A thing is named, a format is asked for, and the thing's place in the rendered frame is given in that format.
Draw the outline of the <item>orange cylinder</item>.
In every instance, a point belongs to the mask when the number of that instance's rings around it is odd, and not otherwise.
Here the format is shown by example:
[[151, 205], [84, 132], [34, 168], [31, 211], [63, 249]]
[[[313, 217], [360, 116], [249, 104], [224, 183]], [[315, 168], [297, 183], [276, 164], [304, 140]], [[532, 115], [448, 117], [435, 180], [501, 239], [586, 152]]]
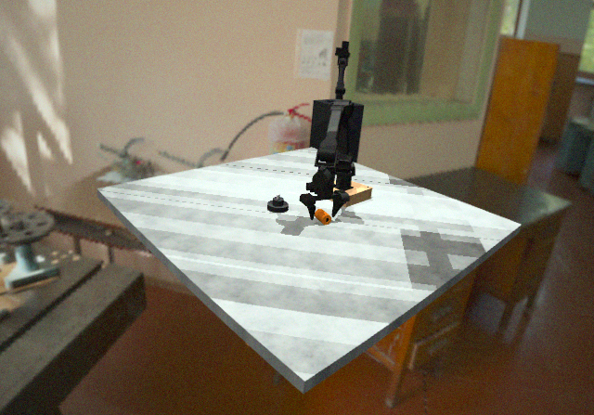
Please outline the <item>orange cylinder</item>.
[[315, 212], [315, 217], [323, 224], [328, 225], [331, 222], [331, 216], [324, 210], [318, 209]]

